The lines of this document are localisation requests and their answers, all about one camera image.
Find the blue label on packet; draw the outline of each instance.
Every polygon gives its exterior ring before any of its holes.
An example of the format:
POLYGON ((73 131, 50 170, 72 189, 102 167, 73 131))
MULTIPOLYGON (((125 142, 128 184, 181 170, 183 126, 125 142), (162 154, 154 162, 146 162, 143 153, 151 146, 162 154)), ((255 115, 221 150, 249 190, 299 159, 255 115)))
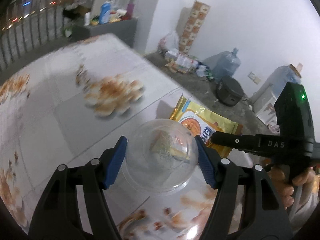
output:
POLYGON ((183 113, 184 113, 184 112, 186 111, 186 109, 188 108, 190 102, 191 102, 191 101, 188 100, 188 101, 185 103, 185 105, 183 106, 183 108, 182 108, 182 112, 183 112, 183 113))

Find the metal railing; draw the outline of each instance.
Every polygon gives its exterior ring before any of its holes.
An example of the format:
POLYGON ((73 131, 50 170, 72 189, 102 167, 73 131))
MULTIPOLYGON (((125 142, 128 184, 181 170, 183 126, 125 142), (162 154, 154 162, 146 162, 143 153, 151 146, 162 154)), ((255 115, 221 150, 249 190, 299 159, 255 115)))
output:
POLYGON ((26 53, 62 37, 65 4, 74 0, 12 0, 0 17, 0 72, 26 53))

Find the silver screw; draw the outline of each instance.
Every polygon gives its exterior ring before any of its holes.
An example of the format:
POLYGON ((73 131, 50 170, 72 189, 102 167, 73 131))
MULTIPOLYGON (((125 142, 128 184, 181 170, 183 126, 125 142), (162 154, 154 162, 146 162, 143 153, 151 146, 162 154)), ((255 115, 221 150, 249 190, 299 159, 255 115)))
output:
POLYGON ((223 159, 221 159, 221 163, 224 165, 228 165, 230 163, 230 161, 227 158, 223 158, 223 159))
POLYGON ((98 165, 98 164, 100 163, 100 160, 99 160, 99 159, 92 159, 92 160, 90 161, 90 163, 91 163, 92 165, 98 165))
POLYGON ((58 166, 58 171, 64 171, 66 167, 67 167, 66 165, 61 164, 58 166))
POLYGON ((254 168, 255 168, 257 171, 262 171, 262 170, 263 170, 262 166, 259 165, 259 164, 255 165, 254 168))

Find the human hand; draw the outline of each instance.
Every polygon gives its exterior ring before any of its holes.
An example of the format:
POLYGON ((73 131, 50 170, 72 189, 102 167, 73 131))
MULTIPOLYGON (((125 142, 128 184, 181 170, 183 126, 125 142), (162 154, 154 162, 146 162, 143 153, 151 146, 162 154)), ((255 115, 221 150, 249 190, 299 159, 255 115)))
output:
MULTIPOLYGON (((279 167, 273 166, 271 168, 271 171, 268 172, 268 175, 271 178, 276 190, 278 191, 284 207, 290 207, 294 202, 293 197, 291 197, 294 190, 292 185, 285 183, 285 176, 283 171, 279 167)), ((302 194, 299 202, 299 207, 303 206, 309 200, 315 175, 316 173, 312 169, 307 168, 304 172, 302 172, 292 180, 292 184, 294 186, 302 185, 302 194)))

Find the blue water bottle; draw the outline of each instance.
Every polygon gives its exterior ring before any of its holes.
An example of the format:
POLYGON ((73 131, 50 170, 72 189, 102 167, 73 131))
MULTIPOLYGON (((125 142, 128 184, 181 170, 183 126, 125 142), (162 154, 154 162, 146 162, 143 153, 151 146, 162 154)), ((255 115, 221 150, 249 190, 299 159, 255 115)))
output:
POLYGON ((105 2, 101 6, 101 12, 99 16, 99 23, 104 24, 109 22, 110 18, 110 11, 111 11, 111 3, 110 2, 105 2))

